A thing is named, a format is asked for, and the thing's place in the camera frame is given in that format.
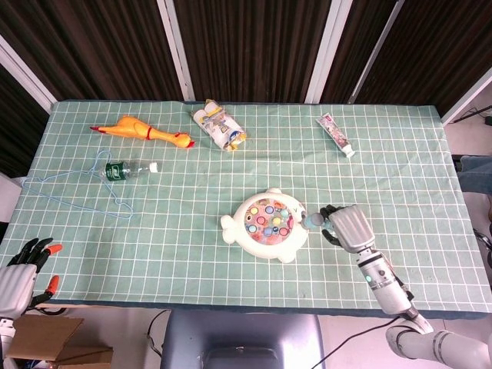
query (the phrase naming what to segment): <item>table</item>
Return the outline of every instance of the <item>table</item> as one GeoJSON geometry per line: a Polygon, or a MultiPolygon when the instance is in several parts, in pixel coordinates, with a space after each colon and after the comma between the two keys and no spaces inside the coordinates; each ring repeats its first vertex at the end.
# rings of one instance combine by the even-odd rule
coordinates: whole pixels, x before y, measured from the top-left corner
{"type": "MultiPolygon", "coordinates": [[[[50,274],[59,274],[59,302],[378,315],[355,255],[328,244],[320,232],[310,233],[290,264],[257,259],[223,242],[219,218],[233,214],[251,195],[277,187],[308,211],[359,204],[374,228],[377,248],[408,283],[417,308],[440,317],[492,311],[434,107],[225,105],[249,134],[241,149],[230,153],[219,150],[191,120],[191,112],[202,106],[55,104],[30,177],[88,169],[102,148],[110,148],[115,159],[158,161],[161,173],[112,185],[134,208],[131,220],[81,211],[23,189],[0,246],[1,263],[24,241],[52,236],[65,248],[49,259],[36,289],[44,289],[50,274]],[[357,150],[353,158],[345,158],[315,122],[326,112],[357,150]],[[189,132],[196,147],[178,149],[89,129],[113,125],[125,114],[157,129],[189,132]]],[[[32,189],[128,214],[88,176],[34,183],[32,189]]]]}

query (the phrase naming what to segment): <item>green bottle label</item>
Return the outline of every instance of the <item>green bottle label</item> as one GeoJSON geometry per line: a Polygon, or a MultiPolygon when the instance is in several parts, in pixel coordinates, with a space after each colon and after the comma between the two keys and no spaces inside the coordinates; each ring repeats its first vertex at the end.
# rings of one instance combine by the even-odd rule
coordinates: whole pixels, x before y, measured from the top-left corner
{"type": "Polygon", "coordinates": [[[106,164],[106,178],[108,181],[123,181],[126,179],[123,173],[123,161],[121,163],[106,164]]]}

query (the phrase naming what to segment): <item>snack package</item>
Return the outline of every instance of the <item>snack package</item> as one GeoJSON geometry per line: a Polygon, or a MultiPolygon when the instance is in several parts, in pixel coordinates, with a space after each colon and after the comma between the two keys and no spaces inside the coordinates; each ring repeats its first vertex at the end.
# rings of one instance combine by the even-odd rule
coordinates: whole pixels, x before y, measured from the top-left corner
{"type": "Polygon", "coordinates": [[[237,150],[247,137],[244,129],[214,100],[207,100],[205,107],[193,114],[193,120],[225,151],[237,150]]]}

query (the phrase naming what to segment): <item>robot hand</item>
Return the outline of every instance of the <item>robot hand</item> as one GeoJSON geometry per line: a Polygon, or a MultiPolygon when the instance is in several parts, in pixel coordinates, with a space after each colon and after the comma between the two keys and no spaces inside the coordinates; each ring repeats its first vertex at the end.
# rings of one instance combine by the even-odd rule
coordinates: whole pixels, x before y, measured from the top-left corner
{"type": "Polygon", "coordinates": [[[411,303],[413,295],[394,273],[386,257],[374,248],[374,233],[357,205],[346,208],[328,205],[319,214],[325,221],[323,236],[345,251],[358,254],[357,266],[383,311],[402,317],[386,333],[395,354],[437,361],[453,369],[492,369],[492,336],[487,346],[484,342],[448,331],[435,332],[411,303]]]}
{"type": "Polygon", "coordinates": [[[52,241],[53,238],[30,240],[7,266],[0,268],[0,359],[14,337],[13,321],[29,308],[49,300],[56,292],[58,275],[51,279],[44,294],[32,297],[39,271],[50,255],[62,249],[60,244],[45,248],[52,241]]]}

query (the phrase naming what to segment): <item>yellow rubber chicken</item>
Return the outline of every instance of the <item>yellow rubber chicken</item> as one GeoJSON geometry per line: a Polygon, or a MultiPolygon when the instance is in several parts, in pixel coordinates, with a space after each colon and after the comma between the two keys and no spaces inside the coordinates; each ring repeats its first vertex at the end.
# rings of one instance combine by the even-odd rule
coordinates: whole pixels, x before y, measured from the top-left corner
{"type": "Polygon", "coordinates": [[[167,141],[175,144],[179,148],[192,148],[194,145],[194,141],[192,141],[191,137],[186,133],[167,133],[158,131],[147,123],[127,115],[121,118],[118,123],[112,127],[91,127],[91,129],[109,135],[133,137],[141,140],[167,141]]]}

